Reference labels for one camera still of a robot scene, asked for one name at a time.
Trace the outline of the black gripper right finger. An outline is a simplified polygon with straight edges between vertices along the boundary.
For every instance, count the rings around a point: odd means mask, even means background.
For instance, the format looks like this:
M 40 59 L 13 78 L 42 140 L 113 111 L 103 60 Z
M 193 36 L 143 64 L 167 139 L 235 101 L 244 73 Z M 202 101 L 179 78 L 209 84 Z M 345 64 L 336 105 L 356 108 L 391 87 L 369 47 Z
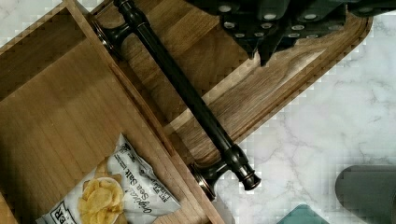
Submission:
M 367 18 L 395 10 L 395 0 L 260 0 L 259 18 L 271 23 L 259 45 L 261 66 L 299 38 L 318 38 L 342 30 L 347 12 Z

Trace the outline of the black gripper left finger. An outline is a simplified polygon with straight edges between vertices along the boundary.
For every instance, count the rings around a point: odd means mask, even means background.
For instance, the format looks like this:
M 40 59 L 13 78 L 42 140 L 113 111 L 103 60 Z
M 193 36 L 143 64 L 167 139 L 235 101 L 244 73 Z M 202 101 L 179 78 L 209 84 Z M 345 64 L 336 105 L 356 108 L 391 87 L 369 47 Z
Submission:
M 219 0 L 222 28 L 253 58 L 269 60 L 288 26 L 290 0 Z

